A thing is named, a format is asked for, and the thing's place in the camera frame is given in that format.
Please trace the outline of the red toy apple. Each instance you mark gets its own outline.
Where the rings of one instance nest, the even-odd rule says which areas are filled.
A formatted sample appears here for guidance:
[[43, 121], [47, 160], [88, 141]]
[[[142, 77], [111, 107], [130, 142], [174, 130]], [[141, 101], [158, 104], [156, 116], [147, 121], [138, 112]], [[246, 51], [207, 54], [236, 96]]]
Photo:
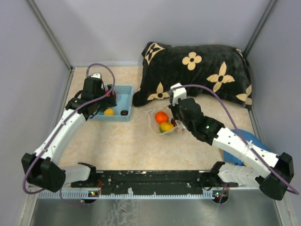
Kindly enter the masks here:
[[109, 90], [106, 89], [106, 90], [105, 90], [105, 93], [106, 93], [106, 97], [110, 97], [110, 96], [113, 95], [115, 99], [117, 98], [117, 93], [116, 93], [115, 90], [113, 90], [111, 93], [109, 93]]

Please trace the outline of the orange toy orange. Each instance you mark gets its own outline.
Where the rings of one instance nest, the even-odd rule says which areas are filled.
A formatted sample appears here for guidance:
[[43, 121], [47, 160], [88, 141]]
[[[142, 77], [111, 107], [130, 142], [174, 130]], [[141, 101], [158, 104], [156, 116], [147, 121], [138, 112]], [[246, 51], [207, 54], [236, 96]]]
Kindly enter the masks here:
[[157, 112], [154, 116], [154, 119], [158, 124], [169, 121], [169, 117], [164, 111]]

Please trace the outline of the clear dotted zip top bag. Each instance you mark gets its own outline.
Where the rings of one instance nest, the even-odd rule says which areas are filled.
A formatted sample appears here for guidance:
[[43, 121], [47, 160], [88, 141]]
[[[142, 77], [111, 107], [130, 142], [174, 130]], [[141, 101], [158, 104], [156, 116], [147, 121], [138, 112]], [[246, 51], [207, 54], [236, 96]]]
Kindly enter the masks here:
[[176, 120], [168, 106], [157, 106], [147, 111], [149, 127], [156, 135], [180, 136], [185, 132], [183, 124]]

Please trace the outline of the green yellow toy mango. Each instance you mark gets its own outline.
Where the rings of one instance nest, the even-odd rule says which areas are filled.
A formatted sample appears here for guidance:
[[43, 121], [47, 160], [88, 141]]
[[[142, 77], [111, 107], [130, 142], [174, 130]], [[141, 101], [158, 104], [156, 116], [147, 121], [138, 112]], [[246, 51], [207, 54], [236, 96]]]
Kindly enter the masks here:
[[168, 121], [162, 122], [159, 125], [159, 130], [160, 130], [161, 133], [168, 132], [173, 128], [174, 128], [174, 126]]

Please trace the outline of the yellow orange toy fruit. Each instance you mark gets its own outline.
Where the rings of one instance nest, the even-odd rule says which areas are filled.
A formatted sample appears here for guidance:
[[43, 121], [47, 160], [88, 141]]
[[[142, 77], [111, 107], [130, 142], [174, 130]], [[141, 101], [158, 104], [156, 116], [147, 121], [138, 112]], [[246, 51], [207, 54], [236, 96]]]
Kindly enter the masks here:
[[104, 112], [103, 115], [105, 116], [114, 116], [115, 115], [115, 111], [111, 108], [107, 108]]

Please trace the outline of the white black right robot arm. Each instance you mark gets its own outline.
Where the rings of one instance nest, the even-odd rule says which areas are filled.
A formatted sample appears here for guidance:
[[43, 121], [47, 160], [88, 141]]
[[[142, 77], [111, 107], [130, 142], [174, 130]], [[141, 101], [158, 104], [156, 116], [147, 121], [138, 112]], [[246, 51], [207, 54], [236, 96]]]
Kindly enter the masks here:
[[269, 198], [280, 201], [294, 177], [292, 156], [283, 152], [276, 154], [269, 152], [246, 141], [240, 132], [232, 132], [220, 121], [205, 116], [199, 104], [193, 98], [171, 100], [169, 108], [176, 120], [199, 141], [220, 148], [251, 168], [245, 173], [245, 179], [254, 181], [259, 189]]

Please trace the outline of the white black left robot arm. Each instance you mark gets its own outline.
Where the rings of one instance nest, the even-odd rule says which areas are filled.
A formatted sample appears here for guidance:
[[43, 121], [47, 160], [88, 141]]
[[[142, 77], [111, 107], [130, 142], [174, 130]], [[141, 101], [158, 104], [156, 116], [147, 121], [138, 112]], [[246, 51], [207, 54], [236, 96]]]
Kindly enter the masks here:
[[25, 153], [21, 163], [25, 172], [23, 189], [26, 184], [40, 187], [41, 190], [59, 191], [64, 185], [82, 181], [92, 187], [98, 181], [93, 166], [79, 163], [74, 166], [60, 168], [60, 159], [77, 130], [98, 110], [105, 107], [113, 95], [113, 85], [105, 90], [99, 73], [88, 76], [84, 80], [83, 89], [66, 105], [62, 117], [47, 139], [34, 153]]

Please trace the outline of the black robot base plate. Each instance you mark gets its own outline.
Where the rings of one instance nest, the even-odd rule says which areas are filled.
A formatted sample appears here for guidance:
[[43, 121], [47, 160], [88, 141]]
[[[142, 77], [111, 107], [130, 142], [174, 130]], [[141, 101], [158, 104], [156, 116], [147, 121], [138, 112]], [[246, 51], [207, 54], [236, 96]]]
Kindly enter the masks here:
[[199, 170], [104, 170], [86, 181], [71, 183], [72, 188], [100, 188], [102, 195], [187, 195], [202, 194], [204, 188], [224, 187], [216, 171]]

